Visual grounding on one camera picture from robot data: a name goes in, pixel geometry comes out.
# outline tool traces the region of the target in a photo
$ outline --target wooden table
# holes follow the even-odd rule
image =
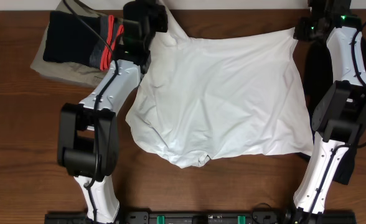
[[[366,11],[355,11],[363,19]],[[175,11],[191,37],[222,39],[264,34],[296,25],[305,10]],[[41,78],[29,68],[49,12],[0,12],[0,223],[43,223],[48,211],[83,211],[78,184],[56,163],[59,112],[91,89]],[[300,72],[308,44],[297,46]],[[250,210],[260,202],[284,208],[307,164],[295,155],[240,156],[180,169],[135,145],[118,115],[120,159],[113,173],[122,205],[154,211]],[[366,224],[366,148],[359,150],[348,186],[332,183],[327,209],[352,209]]]

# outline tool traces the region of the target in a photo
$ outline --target wrinkled fabric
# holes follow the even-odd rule
[[[126,121],[135,143],[181,168],[248,154],[311,155],[294,29],[234,39],[188,37],[168,13],[168,32]]]

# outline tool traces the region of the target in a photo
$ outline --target white cloth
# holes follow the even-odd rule
[[[136,144],[181,168],[210,158],[312,152],[293,29],[234,39],[188,37],[168,13],[126,116]]]

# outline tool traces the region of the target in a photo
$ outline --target wooden surface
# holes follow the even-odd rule
[[[366,11],[355,11],[363,19]],[[176,11],[191,37],[222,39],[263,34],[295,26],[303,10]],[[82,211],[78,184],[56,163],[59,112],[91,89],[41,78],[29,68],[49,12],[0,12],[0,223],[43,223],[48,211]],[[308,44],[295,60],[300,72]],[[295,155],[241,156],[180,169],[135,145],[118,115],[120,158],[113,173],[122,205],[154,211],[250,210],[260,202],[284,208],[307,164]],[[332,183],[327,209],[352,209],[366,224],[366,148],[359,150],[348,186]]]

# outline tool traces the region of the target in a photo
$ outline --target white wall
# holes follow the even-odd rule
[[[122,9],[130,0],[81,0],[94,9]],[[0,0],[0,10],[53,10],[60,0]],[[166,0],[170,9],[303,9],[307,0]],[[366,9],[366,0],[352,0]]]

